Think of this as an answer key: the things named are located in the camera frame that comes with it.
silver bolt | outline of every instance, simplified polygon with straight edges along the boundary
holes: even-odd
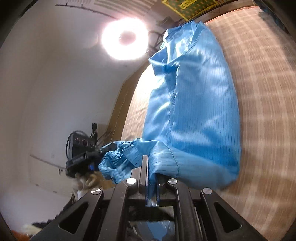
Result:
[[[177,179],[175,179],[175,178],[170,178],[169,180],[168,180],[168,183],[169,184],[172,184],[172,185],[174,185],[174,184],[176,184],[178,181],[177,181]]]
[[[204,188],[204,189],[203,189],[203,192],[204,192],[204,194],[209,195],[209,194],[211,194],[213,191],[212,191],[212,189],[210,189],[210,188]]]
[[[98,194],[100,194],[100,192],[101,192],[101,189],[100,189],[100,188],[93,188],[93,189],[91,190],[91,193],[92,193],[93,195],[98,195]]]
[[[128,179],[126,180],[126,182],[127,182],[128,184],[135,184],[135,183],[137,182],[137,180],[136,180],[135,178],[133,178],[133,177],[130,177],[130,178],[128,178]]]

seam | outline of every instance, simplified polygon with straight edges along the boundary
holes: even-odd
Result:
[[[173,153],[173,151],[170,149],[170,147],[165,144],[165,146],[168,148],[168,150],[170,151],[170,153],[172,154],[173,158],[174,158],[174,161],[176,162],[176,165],[177,165],[177,169],[178,169],[178,175],[177,175],[177,178],[179,178],[179,175],[180,175],[180,169],[179,169],[179,165],[178,165],[178,162],[177,162],[177,159],[175,157],[175,154]]]
[[[171,40],[173,39],[173,36],[174,36],[174,33],[177,31],[177,30],[180,30],[180,28],[182,28],[184,25],[181,25],[181,26],[178,26],[178,27],[175,27],[176,30],[174,30],[173,32],[170,32],[167,37],[163,40],[164,41],[168,41],[168,40]]]
[[[168,125],[168,133],[170,133],[169,135],[168,135],[168,143],[170,143],[170,144],[172,144],[171,143],[171,141],[172,141],[172,129],[173,129],[173,123],[172,123],[172,116],[173,116],[173,114],[175,113],[174,112],[174,109],[175,109],[175,100],[176,100],[176,84],[177,84],[177,82],[176,82],[176,79],[177,78],[175,78],[175,85],[174,85],[174,90],[173,90],[173,92],[172,92],[172,96],[170,97],[170,99],[171,99],[171,108],[170,108],[170,112],[169,112],[169,115],[168,115],[168,118],[169,118],[169,125]]]
[[[190,46],[190,48],[185,52],[185,53],[183,53],[184,55],[185,54],[187,54],[194,46],[195,46],[195,44],[196,44],[196,42],[199,40],[199,38],[200,38],[200,35],[203,33],[203,31],[205,30],[205,29],[207,29],[207,27],[205,27],[205,28],[203,28],[203,30],[199,33],[199,35],[197,36],[197,38],[196,38],[196,40],[193,42],[193,43],[191,43],[191,46]]]

pinstripe fabric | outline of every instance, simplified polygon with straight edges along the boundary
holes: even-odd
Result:
[[[296,217],[296,44],[258,7],[206,24],[228,62],[241,119],[241,172],[219,194],[269,241]],[[142,136],[153,74],[142,74],[122,140]]]
[[[166,31],[161,50],[149,61],[153,78],[143,139],[118,142],[99,164],[107,179],[119,183],[149,156],[148,198],[156,173],[193,188],[228,186],[239,173],[240,125],[230,70],[213,33],[190,22]]]

black cable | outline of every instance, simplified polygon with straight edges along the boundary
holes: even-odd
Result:
[[[102,134],[99,138],[98,138],[98,141],[104,136],[106,135],[107,132],[104,132],[104,134]]]
[[[83,131],[80,131],[80,130],[77,130],[77,131],[73,131],[69,136],[68,136],[68,139],[67,139],[67,143],[66,143],[66,157],[67,159],[69,160],[69,151],[70,151],[70,139],[71,139],[71,135],[72,134],[75,134],[75,133],[82,133],[83,135],[85,135],[86,137],[88,137],[88,134],[86,134],[85,132]]]
[[[105,138],[104,138],[103,140],[101,140],[100,142],[99,142],[99,140],[98,140],[97,145],[100,146],[102,143],[104,143],[105,139],[106,139],[108,136],[110,136],[111,133],[112,133],[112,132],[107,132],[107,131],[106,131],[106,132],[103,134],[103,135],[106,134]]]

white wall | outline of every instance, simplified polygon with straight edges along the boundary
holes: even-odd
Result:
[[[24,224],[54,219],[69,200],[39,187],[19,183],[0,196],[1,213],[10,229],[21,231]]]
[[[45,8],[45,1],[38,1],[39,9]],[[52,43],[48,38],[50,28],[46,14],[30,10],[10,32],[0,49],[0,191],[3,192],[17,166],[17,140],[20,122],[30,88],[38,76]]]
[[[53,218],[70,198],[29,184],[29,154],[65,165],[76,129],[108,124],[143,59],[116,61],[100,44],[111,19],[39,0],[0,49],[0,211],[12,229]]]
[[[121,87],[106,75],[114,73],[101,70],[98,75],[87,64],[50,57],[32,87],[23,115],[18,158],[22,174],[28,175],[30,154],[65,166],[65,145],[72,131],[90,134],[93,122],[98,123],[100,133],[105,131]]]

